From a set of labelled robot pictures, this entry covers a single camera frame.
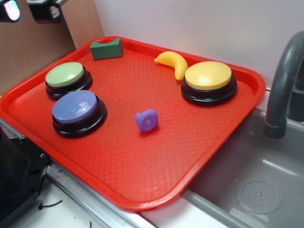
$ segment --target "tray rim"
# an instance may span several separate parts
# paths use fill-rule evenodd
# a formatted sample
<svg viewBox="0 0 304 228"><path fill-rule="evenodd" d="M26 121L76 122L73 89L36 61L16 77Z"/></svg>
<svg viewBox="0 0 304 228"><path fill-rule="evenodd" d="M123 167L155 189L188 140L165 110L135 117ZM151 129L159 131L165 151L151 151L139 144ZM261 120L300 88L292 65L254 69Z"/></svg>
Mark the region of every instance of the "tray rim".
<svg viewBox="0 0 304 228"><path fill-rule="evenodd" d="M95 41L101 41L105 39L115 39L115 38L121 38L122 44L124 49L132 49L134 46L137 48L140 48L141 51L144 50L147 53L149 53L149 56L156 57L158 54L160 54L163 51L174 51L179 54L181 54L188 62L189 66L193 65L196 62L200 61L209 61L212 59L199 57L183 52L179 52L176 50L168 49L168 48L162 48L155 45L146 44L143 42L123 38L123 37L117 37L117 36L110 36L110 37L104 37L96 39ZM202 158L202 156L197 160L197 162L188 170L186 175L182 177L182 179L177 182L177 184L174 186L174 188L167 193L166 195L163 195L151 202L139 202L139 201L131 201L126 199L123 195L121 195L119 192L115 191L111 188L111 192L108 192L105 194L104 190L107 190L109 187L105 183L101 183L99 179L97 179L93 174L89 173L82 167L80 167L75 161L71 161L68 157L66 157L64 154L60 153L60 150L57 150L49 143L43 141L43 139L36 135L31 129L24 126L19 121L13 119L9 115L9 107L10 104L18 99L21 95L25 94L26 92L30 91L34 87L40 85L44 82L44 77L42 77L42 74L46 74L50 69L53 67L62 64L67 61L77 61L76 55L87 55L90 53L90 45L92 42L87 43L86 45L82 46L81 48L74 50L73 52L67 54L63 58L59 59L58 61L54 62L53 64L47 66L46 68L42 69L41 71L37 72L33 76L29 77L28 79L24 80L23 82L19 83L15 87L11 88L9 91L7 91L1 98L0 98L0 118L6 121L9 125L11 125L13 128L15 128L18 132L28 137L30 140L35 142L40 148L45 150L46 152L50 150L57 151L57 155L53 158L56 162L60 164L65 164L64 167L67 168L70 172L72 172L74 175L76 175L79 179L81 179L83 182L87 183L88 185L93 186L100 186L101 188L96 190L99 194L104 195L106 198L111 198L111 196L115 195L115 198L117 198L117 193L121 197L118 201L115 201L114 204L132 211L144 211L153 209L156 207L159 207L160 205L167 203L169 201L174 200L177 198L183 190L187 187L187 185L190 183L190 181L195 177L195 175L200 171L200 169L208 162L208 160L212 157L213 154L216 153L216 151L220 148L221 145L211 145L205 152L208 153L209 159L205 160ZM250 100L250 102L237 114L237 116L230 122L229 126L229 133L227 134L227 131L224 133L221 133L217 139L220 139L221 142L224 142L233 132L234 130L243 122L243 120L247 117L247 115L254 109L254 107L257 105L257 103L260 101L260 99L264 96L264 93L266 92L266 83L264 79L255 71L244 68L244 67L238 67L236 65L228 64L226 63L231 69L244 72L251 76L251 82L252 85L247 85L252 88L253 91L253 98Z"/></svg>

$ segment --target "sink drain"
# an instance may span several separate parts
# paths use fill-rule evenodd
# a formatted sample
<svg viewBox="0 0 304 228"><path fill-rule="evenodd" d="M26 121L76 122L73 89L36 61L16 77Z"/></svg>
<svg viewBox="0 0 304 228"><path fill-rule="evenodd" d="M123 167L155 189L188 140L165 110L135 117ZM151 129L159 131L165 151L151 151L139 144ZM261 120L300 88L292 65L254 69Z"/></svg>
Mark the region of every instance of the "sink drain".
<svg viewBox="0 0 304 228"><path fill-rule="evenodd" d="M283 202L281 188L262 176L248 177L236 188L240 205L256 214L267 214L278 209Z"/></svg>

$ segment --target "white wall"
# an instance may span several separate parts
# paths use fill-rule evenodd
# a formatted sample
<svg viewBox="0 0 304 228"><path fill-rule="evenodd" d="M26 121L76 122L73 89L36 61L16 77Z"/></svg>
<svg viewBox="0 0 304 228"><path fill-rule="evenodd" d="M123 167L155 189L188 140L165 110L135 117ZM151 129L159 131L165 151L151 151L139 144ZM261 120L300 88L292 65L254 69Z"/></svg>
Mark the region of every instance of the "white wall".
<svg viewBox="0 0 304 228"><path fill-rule="evenodd" d="M116 35L257 71L271 86L281 54L304 30L303 0L95 0Z"/></svg>

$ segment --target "yellow button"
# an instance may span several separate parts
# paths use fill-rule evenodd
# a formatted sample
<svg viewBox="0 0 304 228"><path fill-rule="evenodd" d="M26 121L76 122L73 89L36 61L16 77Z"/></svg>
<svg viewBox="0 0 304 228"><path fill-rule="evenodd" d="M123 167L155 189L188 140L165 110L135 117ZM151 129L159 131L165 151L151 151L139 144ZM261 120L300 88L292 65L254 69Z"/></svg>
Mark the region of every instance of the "yellow button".
<svg viewBox="0 0 304 228"><path fill-rule="evenodd" d="M67 86L80 79L84 72L84 67L78 62L63 63L48 72L46 82L52 87Z"/></svg>
<svg viewBox="0 0 304 228"><path fill-rule="evenodd" d="M187 84L198 90L215 90L231 81L231 69L224 63L206 61L192 65L185 73Z"/></svg>

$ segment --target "green button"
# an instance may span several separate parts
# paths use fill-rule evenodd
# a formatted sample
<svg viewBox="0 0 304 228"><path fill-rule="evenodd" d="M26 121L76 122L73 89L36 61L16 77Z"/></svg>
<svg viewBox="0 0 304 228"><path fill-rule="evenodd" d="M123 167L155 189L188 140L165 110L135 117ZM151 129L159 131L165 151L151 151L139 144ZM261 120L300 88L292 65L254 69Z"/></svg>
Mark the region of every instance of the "green button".
<svg viewBox="0 0 304 228"><path fill-rule="evenodd" d="M67 86L80 79L84 72L78 62L63 63L48 72L46 82L51 87Z"/></svg>

